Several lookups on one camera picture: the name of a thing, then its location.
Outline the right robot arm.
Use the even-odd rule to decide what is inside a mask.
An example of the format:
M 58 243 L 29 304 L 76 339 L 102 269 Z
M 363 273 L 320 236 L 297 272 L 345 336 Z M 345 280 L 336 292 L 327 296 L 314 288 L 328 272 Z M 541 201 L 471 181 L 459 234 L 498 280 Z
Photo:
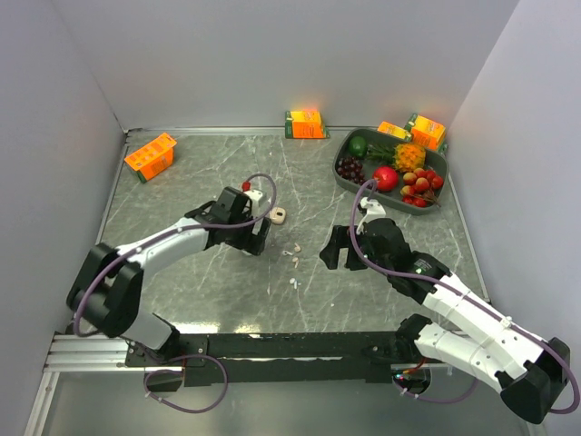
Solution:
M 348 252 L 352 271 L 371 268 L 391 286 L 459 328 L 448 331 L 412 316 L 400 325 L 398 355 L 407 362 L 424 356 L 445 362 L 496 391 L 524 421 L 539 424 L 554 412 L 566 386 L 573 386 L 570 349 L 557 337 L 548 341 L 523 329 L 475 295 L 445 264 L 410 249 L 395 222 L 380 218 L 360 231 L 334 226 L 320 258 L 338 267 L 340 250 Z

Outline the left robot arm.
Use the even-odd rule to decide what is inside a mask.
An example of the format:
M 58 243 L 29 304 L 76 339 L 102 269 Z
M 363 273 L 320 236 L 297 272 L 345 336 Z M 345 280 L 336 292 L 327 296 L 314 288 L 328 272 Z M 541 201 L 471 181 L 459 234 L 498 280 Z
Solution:
M 260 190 L 226 187 L 218 199 L 140 241 L 118 247 L 95 245 L 66 298 L 74 319 L 86 320 L 109 338 L 141 344 L 160 365 L 174 362 L 181 335 L 172 324 L 143 309 L 143 286 L 182 258 L 216 245 L 261 254 L 271 226 L 267 203 Z

